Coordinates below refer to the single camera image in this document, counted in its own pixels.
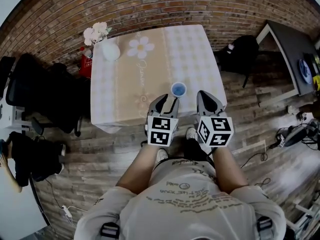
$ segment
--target person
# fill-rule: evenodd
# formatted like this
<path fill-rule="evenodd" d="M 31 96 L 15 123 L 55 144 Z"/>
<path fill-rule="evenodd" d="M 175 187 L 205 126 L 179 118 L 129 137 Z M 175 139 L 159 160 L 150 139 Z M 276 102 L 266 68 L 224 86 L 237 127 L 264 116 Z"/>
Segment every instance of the person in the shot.
<path fill-rule="evenodd" d="M 144 145 L 116 186 L 78 221 L 74 239 L 105 234 L 121 240 L 284 238 L 284 212 L 259 186 L 248 184 L 228 148 L 213 153 L 214 169 L 196 129 L 189 128 L 184 152 L 155 166 L 157 154 L 167 157 L 166 151 Z M 261 219 L 268 221 L 267 231 L 260 230 Z"/>
<path fill-rule="evenodd" d="M 64 144 L 47 140 L 34 141 L 15 131 L 10 133 L 6 141 L 0 139 L 0 167 L 18 193 L 28 186 L 30 175 L 38 182 L 61 173 L 65 165 L 59 162 L 59 155 L 64 156 L 65 153 Z M 15 162 L 15 177 L 9 168 L 8 159 Z"/>

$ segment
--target blue cup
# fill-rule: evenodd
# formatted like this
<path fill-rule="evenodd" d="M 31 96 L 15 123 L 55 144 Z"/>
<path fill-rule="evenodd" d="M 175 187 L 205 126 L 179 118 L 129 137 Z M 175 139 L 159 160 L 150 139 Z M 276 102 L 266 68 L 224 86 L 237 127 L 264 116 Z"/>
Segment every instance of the blue cup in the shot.
<path fill-rule="evenodd" d="M 171 86 L 171 93 L 173 96 L 180 98 L 187 92 L 187 87 L 183 82 L 175 82 Z"/>

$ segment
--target desk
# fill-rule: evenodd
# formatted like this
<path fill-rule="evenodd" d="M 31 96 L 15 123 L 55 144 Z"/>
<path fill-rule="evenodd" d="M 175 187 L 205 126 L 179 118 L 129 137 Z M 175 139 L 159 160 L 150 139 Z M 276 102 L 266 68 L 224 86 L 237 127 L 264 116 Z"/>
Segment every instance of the desk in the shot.
<path fill-rule="evenodd" d="M 109 40 L 120 57 L 107 61 L 101 42 L 94 45 L 91 72 L 91 122 L 107 133 L 146 122 L 150 103 L 183 82 L 179 116 L 197 112 L 197 93 L 204 90 L 227 105 L 216 59 L 202 25 L 169 26 Z M 163 108 L 171 107 L 173 97 Z"/>
<path fill-rule="evenodd" d="M 282 53 L 285 64 L 290 72 L 294 89 L 260 102 L 260 107 L 271 105 L 295 95 L 302 96 L 309 94 L 315 90 L 313 84 L 307 84 L 302 79 L 298 67 L 298 60 L 304 58 L 304 53 L 317 55 L 315 46 L 309 36 L 291 27 L 267 20 L 264 29 L 256 38 L 257 43 L 260 44 L 268 33 L 271 33 Z"/>
<path fill-rule="evenodd" d="M 31 122 L 21 120 L 24 109 L 7 104 L 7 89 L 8 87 L 4 89 L 3 98 L 0 100 L 0 129 L 8 128 L 13 131 L 29 131 L 29 128 L 32 126 Z"/>

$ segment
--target chair leg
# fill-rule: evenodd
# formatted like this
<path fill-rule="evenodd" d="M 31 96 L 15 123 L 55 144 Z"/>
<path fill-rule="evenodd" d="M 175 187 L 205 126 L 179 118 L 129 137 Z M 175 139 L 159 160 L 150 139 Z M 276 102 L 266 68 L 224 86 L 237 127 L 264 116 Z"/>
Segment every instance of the chair leg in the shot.
<path fill-rule="evenodd" d="M 80 116 L 78 122 L 76 122 L 76 126 L 74 128 L 74 135 L 80 137 L 81 135 L 81 124 L 82 124 L 82 116 Z"/>
<path fill-rule="evenodd" d="M 242 88 L 245 88 L 245 87 L 246 87 L 246 84 L 247 84 L 247 82 L 248 82 L 248 79 L 249 79 L 249 74 L 247 74 L 247 75 L 245 76 L 245 80 L 244 80 L 244 83 L 243 83 Z"/>

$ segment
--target fiducial marker cube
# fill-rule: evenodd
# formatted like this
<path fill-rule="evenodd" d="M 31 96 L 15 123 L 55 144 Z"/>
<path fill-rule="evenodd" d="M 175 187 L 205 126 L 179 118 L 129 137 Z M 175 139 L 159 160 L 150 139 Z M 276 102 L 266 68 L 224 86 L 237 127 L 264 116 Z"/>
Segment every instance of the fiducial marker cube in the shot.
<path fill-rule="evenodd" d="M 197 133 L 206 146 L 226 147 L 234 134 L 231 117 L 201 116 Z"/>
<path fill-rule="evenodd" d="M 145 129 L 148 144 L 169 147 L 176 135 L 178 121 L 177 118 L 149 115 L 147 117 L 147 128 Z"/>

